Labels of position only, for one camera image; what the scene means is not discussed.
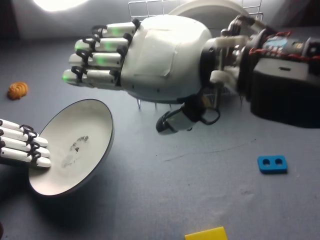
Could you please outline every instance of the gray table surface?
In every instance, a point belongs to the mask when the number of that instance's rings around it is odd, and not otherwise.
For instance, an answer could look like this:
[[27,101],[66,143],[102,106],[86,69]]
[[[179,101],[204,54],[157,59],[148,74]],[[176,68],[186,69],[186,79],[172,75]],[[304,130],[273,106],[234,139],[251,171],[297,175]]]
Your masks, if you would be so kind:
[[[168,105],[139,111],[125,92],[63,83],[74,43],[1,43],[0,117],[41,132],[66,106],[98,99],[113,114],[113,147],[99,174],[59,198],[37,196],[26,170],[1,165],[3,239],[183,240],[220,226],[230,240],[320,239],[320,130],[260,119],[230,97],[215,125],[160,136]],[[30,92],[11,101],[16,81]],[[285,155],[288,174],[261,174],[263,155]]]

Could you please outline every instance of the white plate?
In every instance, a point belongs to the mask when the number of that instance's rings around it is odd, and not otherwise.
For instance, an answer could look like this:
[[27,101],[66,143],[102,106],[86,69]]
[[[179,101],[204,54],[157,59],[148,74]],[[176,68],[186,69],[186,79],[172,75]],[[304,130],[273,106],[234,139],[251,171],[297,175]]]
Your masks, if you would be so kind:
[[228,28],[230,22],[239,14],[247,15],[248,12],[230,0],[193,0],[178,6],[169,13],[169,15],[197,20],[208,29],[219,32]]
[[31,186],[46,196],[69,193],[107,158],[114,140],[113,117],[101,101],[78,101],[59,112],[40,136],[49,142],[51,167],[30,169]]

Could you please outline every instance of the wall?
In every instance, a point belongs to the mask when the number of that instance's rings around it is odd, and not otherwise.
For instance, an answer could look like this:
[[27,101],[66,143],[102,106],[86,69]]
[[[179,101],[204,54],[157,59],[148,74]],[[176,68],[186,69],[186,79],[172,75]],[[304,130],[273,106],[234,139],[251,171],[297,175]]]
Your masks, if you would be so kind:
[[[94,25],[131,20],[129,0],[89,0],[75,8],[58,12],[44,11],[33,0],[12,1],[23,39],[86,36],[91,33],[90,29]],[[308,2],[295,0],[292,4],[291,0],[262,0],[260,11],[264,13],[264,22],[282,27],[288,25],[288,22],[297,21],[299,18],[292,18]],[[244,6],[258,3],[259,0],[244,0]]]

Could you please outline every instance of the wire rack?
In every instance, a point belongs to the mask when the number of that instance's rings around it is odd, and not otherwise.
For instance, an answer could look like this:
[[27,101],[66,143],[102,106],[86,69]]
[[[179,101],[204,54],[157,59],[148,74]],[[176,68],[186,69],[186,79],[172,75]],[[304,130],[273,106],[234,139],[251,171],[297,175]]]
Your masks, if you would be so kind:
[[[139,19],[140,21],[155,17],[169,14],[173,9],[179,7],[180,5],[189,2],[190,0],[139,0],[139,1],[130,1],[128,3],[128,10],[131,20],[134,18]],[[264,14],[261,12],[261,4],[262,0],[256,0],[256,4],[249,4],[245,6],[248,0],[238,0],[237,1],[241,6],[246,9],[249,15],[255,16],[257,19],[262,21]],[[215,102],[215,96],[218,93],[216,91],[207,92],[205,95],[209,97],[212,104]],[[220,90],[219,95],[221,96],[231,96],[234,95],[227,88],[223,88]],[[141,100],[137,99],[137,104],[139,109],[141,109]]]
[[[149,18],[149,17],[166,15],[169,12],[171,12],[174,8],[179,7],[181,4],[184,4],[187,2],[189,2],[189,1],[188,0],[187,1],[186,0],[184,0],[184,1],[183,0],[130,1],[128,3],[128,9],[129,9],[129,14],[130,14],[131,20],[134,18],[137,18],[139,20],[143,20],[143,19]],[[264,17],[263,12],[260,12],[262,0],[257,0],[257,4],[244,6],[244,4],[246,2],[247,2],[246,0],[241,0],[241,2],[239,2],[239,4],[241,4],[241,6],[249,12],[249,15],[255,15],[257,19],[262,21],[262,19]],[[168,10],[167,10],[167,9],[165,9],[165,6],[168,5],[169,3],[172,3],[172,4],[170,4],[171,7],[168,7]]]

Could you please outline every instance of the orange object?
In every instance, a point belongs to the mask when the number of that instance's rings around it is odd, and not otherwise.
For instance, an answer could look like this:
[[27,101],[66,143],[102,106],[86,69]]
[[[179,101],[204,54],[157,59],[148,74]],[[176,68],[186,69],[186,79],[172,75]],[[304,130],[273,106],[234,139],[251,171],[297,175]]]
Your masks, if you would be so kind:
[[11,86],[9,87],[8,97],[11,100],[20,99],[25,95],[27,95],[28,91],[29,91],[28,85],[23,81],[18,81],[11,84]]

